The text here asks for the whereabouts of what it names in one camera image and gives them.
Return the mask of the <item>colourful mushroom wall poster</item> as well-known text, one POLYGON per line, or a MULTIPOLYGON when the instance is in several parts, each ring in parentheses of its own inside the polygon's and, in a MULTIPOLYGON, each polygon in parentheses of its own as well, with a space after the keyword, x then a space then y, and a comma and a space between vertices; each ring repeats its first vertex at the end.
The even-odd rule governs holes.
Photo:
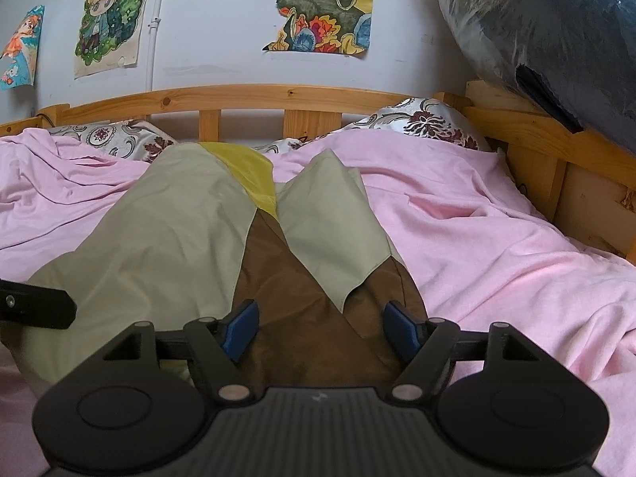
POLYGON ((265 52, 361 56, 370 47, 373 0, 276 0, 285 24, 265 52))

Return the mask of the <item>orange-haired character wall poster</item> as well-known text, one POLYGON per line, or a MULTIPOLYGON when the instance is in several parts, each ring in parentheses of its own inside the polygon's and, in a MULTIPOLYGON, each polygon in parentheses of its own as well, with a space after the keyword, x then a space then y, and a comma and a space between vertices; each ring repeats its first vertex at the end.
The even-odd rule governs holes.
POLYGON ((35 85, 45 6, 31 9, 6 44, 1 57, 10 58, 9 68, 1 76, 1 88, 35 85))

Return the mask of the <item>anime girl wall poster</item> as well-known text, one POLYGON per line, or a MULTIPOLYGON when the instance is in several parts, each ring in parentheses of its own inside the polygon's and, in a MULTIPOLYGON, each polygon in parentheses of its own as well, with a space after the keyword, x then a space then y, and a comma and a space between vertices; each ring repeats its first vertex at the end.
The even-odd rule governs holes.
POLYGON ((84 0, 74 77, 137 65, 145 0, 84 0))

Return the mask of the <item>floral satin pillow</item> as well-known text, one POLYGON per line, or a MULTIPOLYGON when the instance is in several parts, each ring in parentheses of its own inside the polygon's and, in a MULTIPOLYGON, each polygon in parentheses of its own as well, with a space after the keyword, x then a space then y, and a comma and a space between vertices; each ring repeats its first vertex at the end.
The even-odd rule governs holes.
POLYGON ((147 121, 101 121, 48 128, 47 131, 52 136, 74 138, 114 157, 149 164, 167 147, 177 144, 173 137, 147 121))
POLYGON ((279 139, 253 150, 269 156, 297 150, 318 152, 344 140, 365 143, 375 137, 398 143, 402 143, 403 137, 436 140, 471 151, 492 150, 466 117, 438 98, 406 98, 314 139, 309 136, 279 139))

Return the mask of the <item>floral satin pillow left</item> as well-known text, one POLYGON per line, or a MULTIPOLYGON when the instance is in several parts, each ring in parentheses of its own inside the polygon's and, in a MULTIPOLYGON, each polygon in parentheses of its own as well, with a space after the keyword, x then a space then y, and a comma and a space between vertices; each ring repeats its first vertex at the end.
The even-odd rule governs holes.
POLYGON ((47 131, 52 136, 74 138, 114 157, 149 164, 167 147, 177 144, 173 137, 147 121, 101 121, 48 128, 47 131))

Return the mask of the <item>olive green garment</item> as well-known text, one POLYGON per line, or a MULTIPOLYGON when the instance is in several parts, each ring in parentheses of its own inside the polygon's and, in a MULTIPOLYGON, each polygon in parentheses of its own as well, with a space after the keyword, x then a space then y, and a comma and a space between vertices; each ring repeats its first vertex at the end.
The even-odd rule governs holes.
POLYGON ((385 307, 427 316, 359 170, 330 150, 277 183, 271 162, 243 147, 173 147, 76 250, 31 281, 65 290, 78 306, 65 331, 3 328, 37 394, 130 324, 177 331, 248 299, 260 324, 239 367, 256 388, 383 388, 399 371, 385 307))

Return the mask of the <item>plastic bag of clothes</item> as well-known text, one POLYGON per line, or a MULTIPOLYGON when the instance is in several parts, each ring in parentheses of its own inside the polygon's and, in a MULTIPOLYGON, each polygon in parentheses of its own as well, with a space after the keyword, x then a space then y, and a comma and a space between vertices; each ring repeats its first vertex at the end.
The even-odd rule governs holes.
POLYGON ((480 78, 635 150, 635 0, 438 0, 480 78))

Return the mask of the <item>wooden bed headboard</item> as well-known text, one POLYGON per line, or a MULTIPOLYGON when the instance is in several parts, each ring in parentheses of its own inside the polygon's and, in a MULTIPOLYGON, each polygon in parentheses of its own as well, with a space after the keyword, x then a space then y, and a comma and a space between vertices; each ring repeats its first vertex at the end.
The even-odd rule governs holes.
MULTIPOLYGON (((84 124, 194 112, 203 141, 222 138, 225 110, 283 111, 285 137, 316 138, 342 126, 346 114, 369 115, 402 95, 359 88, 230 84, 160 89, 73 107, 49 106, 34 117, 4 123, 2 135, 27 127, 84 124)), ((507 155, 513 179, 535 208, 569 237, 635 258, 635 158, 594 130, 572 134, 528 100, 483 81, 463 95, 436 98, 461 112, 507 155)))

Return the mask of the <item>pink bed sheet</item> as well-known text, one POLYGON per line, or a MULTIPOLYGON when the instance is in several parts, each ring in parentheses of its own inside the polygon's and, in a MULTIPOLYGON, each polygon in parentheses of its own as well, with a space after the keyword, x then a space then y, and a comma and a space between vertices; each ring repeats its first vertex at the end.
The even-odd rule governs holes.
MULTIPOLYGON (((108 155, 28 128, 1 141, 1 276, 32 276, 70 253, 153 163, 108 155)), ((243 147, 251 153, 255 150, 243 147)), ((566 238, 518 191, 501 155, 413 138, 344 140, 265 155, 285 183, 330 150, 356 168, 380 226, 402 258, 427 316, 483 331, 515 326, 606 403, 610 430, 596 459, 606 476, 635 471, 635 268, 566 238)), ((1 471, 47 469, 31 427, 39 394, 1 333, 1 471)))

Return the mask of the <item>white wall pipe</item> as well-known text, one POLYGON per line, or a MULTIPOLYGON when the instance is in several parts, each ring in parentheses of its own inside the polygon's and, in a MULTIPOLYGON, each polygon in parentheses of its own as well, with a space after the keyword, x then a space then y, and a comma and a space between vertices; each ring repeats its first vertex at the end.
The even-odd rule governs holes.
POLYGON ((145 64, 144 82, 144 88, 146 91, 153 91, 155 54, 159 25, 162 21, 162 4, 163 0, 153 0, 151 19, 148 24, 148 53, 147 63, 145 64))

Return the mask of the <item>floral satin pillow right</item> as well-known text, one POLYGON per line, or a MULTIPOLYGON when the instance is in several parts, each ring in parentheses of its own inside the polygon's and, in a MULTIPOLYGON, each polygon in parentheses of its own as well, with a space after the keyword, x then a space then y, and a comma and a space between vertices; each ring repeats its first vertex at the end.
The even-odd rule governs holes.
POLYGON ((253 150, 269 156, 297 150, 318 152, 344 140, 365 143, 375 137, 398 143, 402 143, 403 137, 436 140, 471 151, 492 150, 466 117, 438 98, 406 98, 314 139, 309 136, 279 139, 253 150))

